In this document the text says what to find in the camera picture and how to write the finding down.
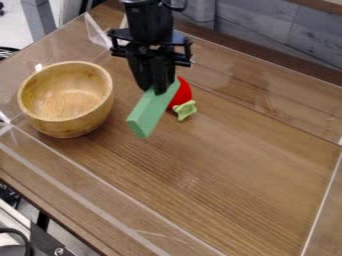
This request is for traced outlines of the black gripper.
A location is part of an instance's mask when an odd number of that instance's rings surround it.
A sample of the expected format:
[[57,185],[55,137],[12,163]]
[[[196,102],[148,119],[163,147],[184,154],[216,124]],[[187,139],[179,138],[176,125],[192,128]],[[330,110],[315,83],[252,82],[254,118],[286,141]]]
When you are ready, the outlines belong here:
[[112,55],[128,58],[143,91],[152,85],[153,76],[155,94],[161,95],[175,81],[174,65],[192,64],[192,40],[174,29],[174,13],[187,9],[188,0],[120,0],[120,3],[128,27],[107,32]]

